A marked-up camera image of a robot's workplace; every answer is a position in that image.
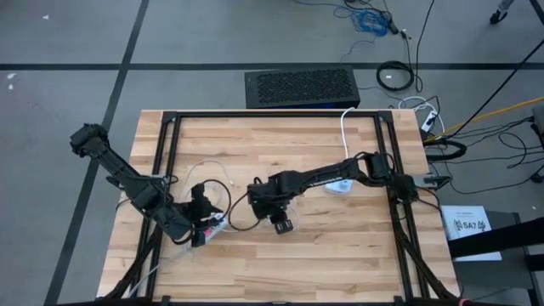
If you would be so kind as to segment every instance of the black box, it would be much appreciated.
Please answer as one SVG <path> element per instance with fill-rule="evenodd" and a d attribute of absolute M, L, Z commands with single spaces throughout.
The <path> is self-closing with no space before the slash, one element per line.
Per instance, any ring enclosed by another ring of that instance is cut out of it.
<path fill-rule="evenodd" d="M 245 78 L 247 109 L 347 109 L 360 102 L 353 69 L 347 65 L 246 72 Z"/>

